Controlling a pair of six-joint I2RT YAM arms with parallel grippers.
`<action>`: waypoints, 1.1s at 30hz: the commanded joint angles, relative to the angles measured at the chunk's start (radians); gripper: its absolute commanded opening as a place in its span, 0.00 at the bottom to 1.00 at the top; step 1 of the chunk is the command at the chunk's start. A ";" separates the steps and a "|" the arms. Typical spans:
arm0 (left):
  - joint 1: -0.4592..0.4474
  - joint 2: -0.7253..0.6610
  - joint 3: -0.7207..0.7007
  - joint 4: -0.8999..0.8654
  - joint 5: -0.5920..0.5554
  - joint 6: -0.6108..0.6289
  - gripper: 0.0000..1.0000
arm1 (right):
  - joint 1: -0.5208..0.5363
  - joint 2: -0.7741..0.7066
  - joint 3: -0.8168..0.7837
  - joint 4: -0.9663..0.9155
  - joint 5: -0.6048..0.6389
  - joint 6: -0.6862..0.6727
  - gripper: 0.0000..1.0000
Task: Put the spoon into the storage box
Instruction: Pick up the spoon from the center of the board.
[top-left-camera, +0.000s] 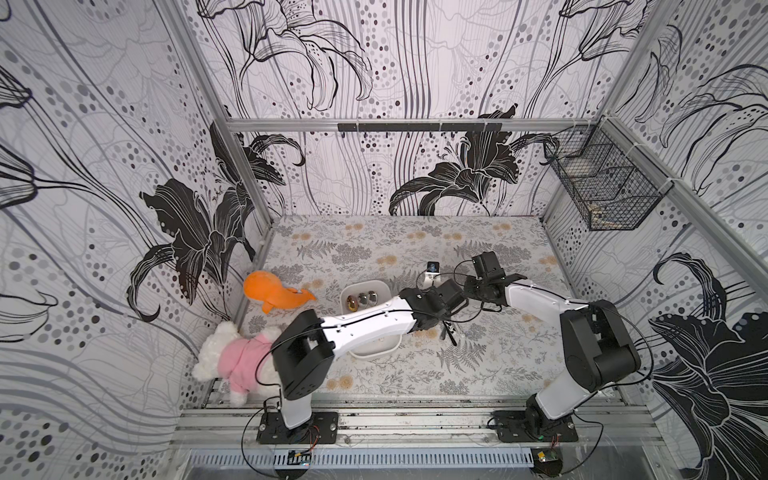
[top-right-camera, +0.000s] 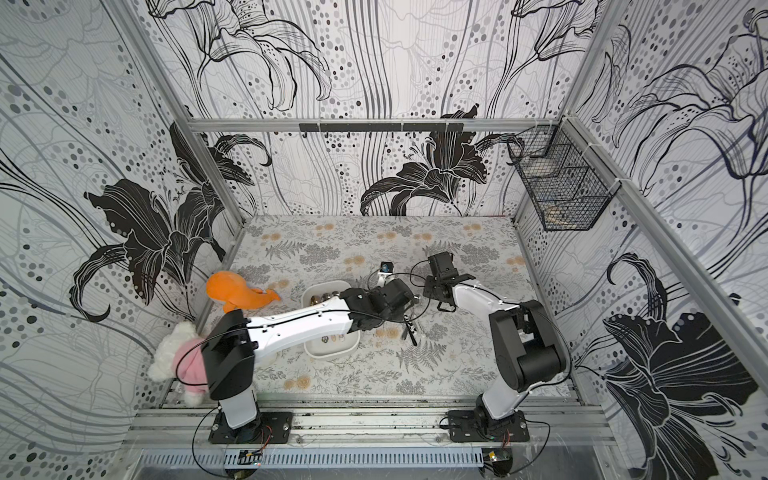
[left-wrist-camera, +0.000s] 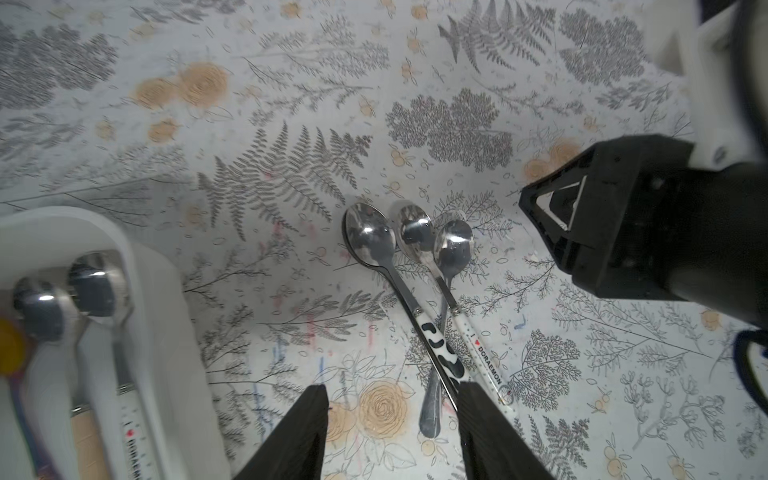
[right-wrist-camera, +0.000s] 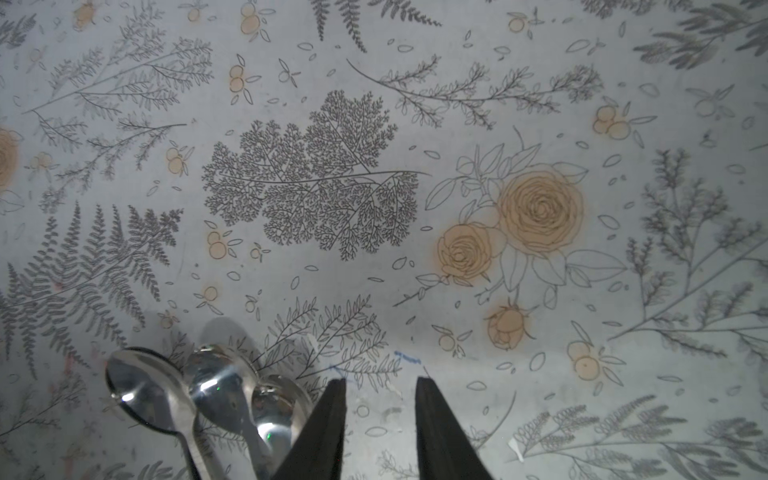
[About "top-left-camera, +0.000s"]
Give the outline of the black handled spoon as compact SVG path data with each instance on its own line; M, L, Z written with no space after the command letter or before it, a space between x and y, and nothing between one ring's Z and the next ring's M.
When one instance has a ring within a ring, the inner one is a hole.
M441 326L441 333L439 338L441 340L448 340L452 346L458 346L458 340L456 339L457 329L452 322L443 321Z

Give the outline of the white rectangular storage box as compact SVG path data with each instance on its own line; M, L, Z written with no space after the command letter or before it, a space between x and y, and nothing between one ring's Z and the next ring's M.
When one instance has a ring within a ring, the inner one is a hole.
M367 280L346 286L340 294L341 314L346 315L377 307L393 297L389 286L381 280ZM358 360L373 360L392 354L402 343L402 335L381 337L366 343L349 354Z

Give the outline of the iridescent rainbow metal spoon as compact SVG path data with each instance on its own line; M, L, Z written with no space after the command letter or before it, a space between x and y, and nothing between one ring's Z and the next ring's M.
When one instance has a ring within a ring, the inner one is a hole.
M351 312L356 312L358 310L358 308L359 308L358 301L355 298L353 298L353 297L349 297L347 299L346 305L347 305L348 310L351 311Z

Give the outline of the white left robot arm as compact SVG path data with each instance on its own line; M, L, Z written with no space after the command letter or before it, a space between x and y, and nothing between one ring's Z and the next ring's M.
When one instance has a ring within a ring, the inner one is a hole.
M283 424L294 429L310 420L311 396L337 358L384 337L450 322L467 305L462 287L448 280L426 290L404 289L378 306L341 316L320 317L313 309L300 313L270 349Z

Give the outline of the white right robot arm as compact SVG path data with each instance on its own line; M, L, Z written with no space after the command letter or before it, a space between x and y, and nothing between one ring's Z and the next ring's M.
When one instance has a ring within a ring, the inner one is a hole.
M506 274L495 253L471 259L475 273L464 290L471 299L511 307L560 328L564 370L526 404L533 429L571 415L604 387L641 369L641 358L622 316L609 301L570 299L523 275Z

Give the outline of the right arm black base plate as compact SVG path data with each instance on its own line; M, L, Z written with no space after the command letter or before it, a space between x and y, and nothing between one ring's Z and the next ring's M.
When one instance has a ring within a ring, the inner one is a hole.
M578 433L570 415L551 420L536 411L496 410L486 426L503 443L539 442L550 444L574 443Z

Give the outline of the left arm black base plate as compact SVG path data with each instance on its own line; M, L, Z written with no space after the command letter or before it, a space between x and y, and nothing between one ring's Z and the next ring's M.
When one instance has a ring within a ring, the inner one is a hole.
M257 431L257 442L264 445L325 445L337 439L339 414L332 411L313 412L310 419L294 428L288 428L282 414L274 411L264 414Z

